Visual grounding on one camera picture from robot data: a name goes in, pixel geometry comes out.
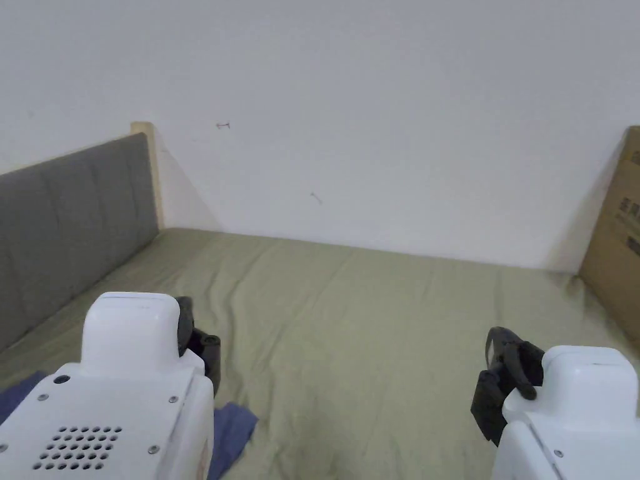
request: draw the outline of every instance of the upholstered headboard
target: upholstered headboard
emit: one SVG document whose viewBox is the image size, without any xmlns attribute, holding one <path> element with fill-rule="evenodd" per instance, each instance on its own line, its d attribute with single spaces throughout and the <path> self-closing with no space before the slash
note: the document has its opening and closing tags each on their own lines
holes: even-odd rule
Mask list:
<svg viewBox="0 0 640 480">
<path fill-rule="evenodd" d="M 157 233 L 144 133 L 0 176 L 0 350 Z"/>
</svg>

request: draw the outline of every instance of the cardboard box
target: cardboard box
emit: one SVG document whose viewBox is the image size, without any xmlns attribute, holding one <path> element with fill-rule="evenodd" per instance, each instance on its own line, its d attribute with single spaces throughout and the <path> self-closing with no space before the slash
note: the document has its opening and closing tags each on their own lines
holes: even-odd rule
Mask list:
<svg viewBox="0 0 640 480">
<path fill-rule="evenodd" d="M 640 346 L 640 127 L 630 127 L 580 277 Z"/>
</svg>

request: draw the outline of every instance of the green bed sheet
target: green bed sheet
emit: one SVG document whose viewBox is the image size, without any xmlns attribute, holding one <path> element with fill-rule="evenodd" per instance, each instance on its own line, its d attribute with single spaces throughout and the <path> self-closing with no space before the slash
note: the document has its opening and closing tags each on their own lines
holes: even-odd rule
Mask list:
<svg viewBox="0 0 640 480">
<path fill-rule="evenodd" d="M 494 325 L 639 364 L 569 275 L 175 228 L 0 353 L 0 388 L 79 361 L 106 291 L 189 295 L 220 336 L 216 404 L 260 418 L 229 479 L 489 478 L 469 407 Z"/>
</svg>

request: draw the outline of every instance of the blue cloth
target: blue cloth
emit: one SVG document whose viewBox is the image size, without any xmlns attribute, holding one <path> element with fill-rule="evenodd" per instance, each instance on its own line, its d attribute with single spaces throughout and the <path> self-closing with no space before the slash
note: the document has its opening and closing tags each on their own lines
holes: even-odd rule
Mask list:
<svg viewBox="0 0 640 480">
<path fill-rule="evenodd" d="M 38 371 L 0 393 L 0 425 L 46 376 L 46 373 Z M 258 422 L 258 417 L 252 412 L 235 403 L 215 409 L 213 419 L 213 457 L 207 480 L 218 480 L 242 455 Z"/>
<path fill-rule="evenodd" d="M 235 403 L 214 410 L 213 457 L 207 480 L 219 479 L 240 457 L 257 422 L 250 410 Z"/>
<path fill-rule="evenodd" d="M 9 387 L 5 391 L 0 393 L 0 425 L 9 418 L 12 411 L 18 408 L 20 402 L 29 395 L 29 392 L 33 390 L 40 380 L 47 376 L 46 373 L 37 371 L 31 376 L 28 376 L 17 385 Z"/>
</svg>

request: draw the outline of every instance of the white wall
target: white wall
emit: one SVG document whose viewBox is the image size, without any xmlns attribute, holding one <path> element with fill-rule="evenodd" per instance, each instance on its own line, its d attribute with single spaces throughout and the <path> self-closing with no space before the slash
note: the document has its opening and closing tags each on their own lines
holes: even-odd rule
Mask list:
<svg viewBox="0 0 640 480">
<path fill-rule="evenodd" d="M 0 168 L 150 120 L 169 225 L 575 270 L 640 120 L 635 0 L 0 5 Z"/>
</svg>

